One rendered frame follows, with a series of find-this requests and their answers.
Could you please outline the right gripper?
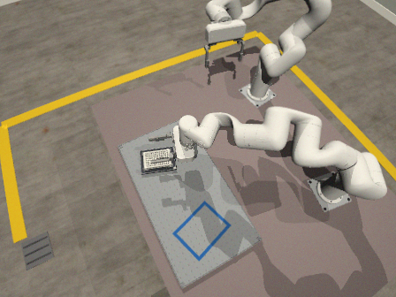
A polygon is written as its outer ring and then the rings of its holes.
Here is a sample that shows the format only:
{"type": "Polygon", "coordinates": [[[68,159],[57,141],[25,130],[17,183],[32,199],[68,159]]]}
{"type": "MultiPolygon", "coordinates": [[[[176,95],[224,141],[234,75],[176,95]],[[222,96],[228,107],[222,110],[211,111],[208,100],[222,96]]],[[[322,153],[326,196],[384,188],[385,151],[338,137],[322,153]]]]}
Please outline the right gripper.
{"type": "Polygon", "coordinates": [[[205,55],[205,68],[209,69],[209,50],[210,46],[217,45],[220,42],[233,41],[241,44],[241,49],[239,53],[238,60],[242,60],[244,41],[243,38],[246,32],[246,24],[242,19],[232,20],[230,16],[222,16],[217,20],[217,23],[209,24],[205,28],[205,39],[209,45],[205,45],[204,49],[206,51],[205,55]],[[224,22],[223,22],[224,21],[224,22]]]}

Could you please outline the blue tape outline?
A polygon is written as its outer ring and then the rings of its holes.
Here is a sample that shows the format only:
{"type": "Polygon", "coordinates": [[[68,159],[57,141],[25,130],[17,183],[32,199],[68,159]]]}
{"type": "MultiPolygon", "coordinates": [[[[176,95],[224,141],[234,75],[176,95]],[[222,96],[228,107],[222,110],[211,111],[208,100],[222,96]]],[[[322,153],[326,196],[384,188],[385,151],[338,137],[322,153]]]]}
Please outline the blue tape outline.
{"type": "Polygon", "coordinates": [[[198,260],[200,261],[205,255],[206,253],[214,246],[214,244],[221,238],[221,236],[227,231],[227,229],[230,227],[231,225],[225,220],[223,219],[212,207],[210,207],[208,205],[208,203],[206,203],[205,201],[195,210],[195,212],[173,233],[173,235],[190,251],[190,253],[198,260]],[[202,254],[200,256],[198,256],[192,248],[190,248],[185,241],[183,241],[179,236],[178,236],[178,232],[187,224],[187,222],[204,206],[206,205],[217,217],[219,217],[225,224],[226,227],[225,229],[218,234],[218,236],[210,243],[210,245],[202,252],[202,254]]]}

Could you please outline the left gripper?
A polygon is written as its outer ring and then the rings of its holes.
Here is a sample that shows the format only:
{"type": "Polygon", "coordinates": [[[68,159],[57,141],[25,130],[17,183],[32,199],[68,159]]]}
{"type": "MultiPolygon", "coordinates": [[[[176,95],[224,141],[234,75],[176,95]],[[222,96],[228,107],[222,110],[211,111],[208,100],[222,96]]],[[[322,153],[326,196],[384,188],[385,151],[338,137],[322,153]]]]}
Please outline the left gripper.
{"type": "Polygon", "coordinates": [[[172,138],[172,143],[175,142],[175,147],[173,147],[174,152],[169,153],[170,158],[167,159],[154,159],[150,160],[151,164],[160,164],[162,162],[169,162],[174,160],[173,155],[177,154],[177,160],[180,163],[186,163],[186,162],[192,162],[194,161],[194,146],[192,149],[189,149],[187,147],[184,147],[180,141],[179,141],[179,126],[174,126],[173,128],[173,134],[171,135],[170,132],[167,132],[166,135],[159,135],[159,136],[153,136],[149,137],[149,141],[159,141],[160,138],[172,138]]]}

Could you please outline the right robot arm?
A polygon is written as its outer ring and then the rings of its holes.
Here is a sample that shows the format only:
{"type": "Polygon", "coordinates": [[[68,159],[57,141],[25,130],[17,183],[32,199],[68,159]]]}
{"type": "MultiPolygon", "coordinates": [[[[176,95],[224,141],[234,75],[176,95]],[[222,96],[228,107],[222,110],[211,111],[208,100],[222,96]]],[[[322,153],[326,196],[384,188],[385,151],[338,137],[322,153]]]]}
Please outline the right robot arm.
{"type": "MultiPolygon", "coordinates": [[[[241,7],[240,0],[212,0],[206,6],[210,24],[217,23],[222,16],[235,19],[249,19],[266,4],[279,0],[255,0],[241,7]]],[[[331,14],[331,0],[306,0],[309,11],[295,21],[279,36],[277,45],[268,43],[260,51],[255,76],[247,88],[247,95],[255,101],[264,101],[269,95],[272,78],[277,78],[299,63],[306,54],[303,40],[318,29],[331,14]],[[250,88],[251,87],[251,88],[250,88]]]]}

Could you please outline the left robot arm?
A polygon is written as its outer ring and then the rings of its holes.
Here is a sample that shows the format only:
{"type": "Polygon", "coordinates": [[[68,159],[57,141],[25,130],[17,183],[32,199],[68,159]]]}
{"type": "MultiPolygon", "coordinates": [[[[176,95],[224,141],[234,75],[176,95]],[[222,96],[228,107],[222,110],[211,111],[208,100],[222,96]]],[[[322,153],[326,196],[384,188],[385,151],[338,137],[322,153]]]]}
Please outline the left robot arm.
{"type": "Polygon", "coordinates": [[[386,195],[385,179],[373,154],[361,153],[341,141],[331,141],[319,149],[321,119],[298,110],[270,107],[261,125],[241,124],[230,114],[216,112],[207,114],[198,126],[195,117],[186,115],[179,120],[179,141],[189,149],[195,144],[209,149],[220,127],[228,126],[233,128],[238,148],[280,151],[286,145],[290,124],[294,125],[291,157],[296,165],[337,168],[338,172],[317,183],[316,191],[323,201],[340,202],[346,193],[366,200],[386,195]]]}

